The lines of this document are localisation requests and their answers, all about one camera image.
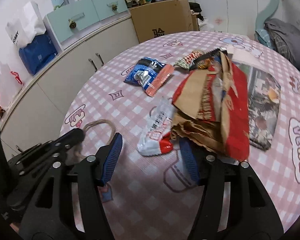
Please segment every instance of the metal screw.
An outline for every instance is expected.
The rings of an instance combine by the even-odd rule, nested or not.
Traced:
[[[242,162],[240,164],[241,164],[241,167],[243,167],[243,168],[248,168],[249,167],[249,163],[247,163],[247,162]]]
[[[207,159],[208,162],[213,162],[216,158],[215,158],[215,156],[213,156],[213,155],[208,155],[208,156],[206,157],[206,159]]]
[[[61,162],[55,162],[52,167],[59,168],[61,166]]]
[[[96,160],[96,157],[94,155],[90,155],[87,157],[87,161],[90,163],[94,162],[95,160]]]

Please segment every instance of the pink checkered tablecloth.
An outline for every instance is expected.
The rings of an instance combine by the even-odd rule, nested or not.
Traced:
[[[123,136],[124,146],[112,180],[101,190],[103,206],[116,240],[186,239],[196,216],[202,187],[187,174],[178,145],[166,155],[143,157],[136,151],[149,112],[161,97],[171,98],[186,74],[175,70],[151,98],[141,86],[123,82],[142,57],[174,64],[194,49],[228,46],[227,33],[188,32],[162,36],[121,53],[94,74],[74,99],[60,135],[98,119],[109,119]],[[281,85],[278,122],[271,148],[250,146],[249,163],[268,191],[286,231],[300,215],[300,72],[278,53],[243,40],[237,48],[252,53]],[[89,130],[82,154],[94,155],[109,139],[106,124]],[[219,229],[226,228],[230,186],[225,186]],[[78,205],[77,228],[83,231]]]

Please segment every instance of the blue bag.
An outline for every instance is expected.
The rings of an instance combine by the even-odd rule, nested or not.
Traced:
[[[57,50],[47,32],[35,36],[30,44],[19,49],[19,56],[31,75],[37,74],[57,54]]]

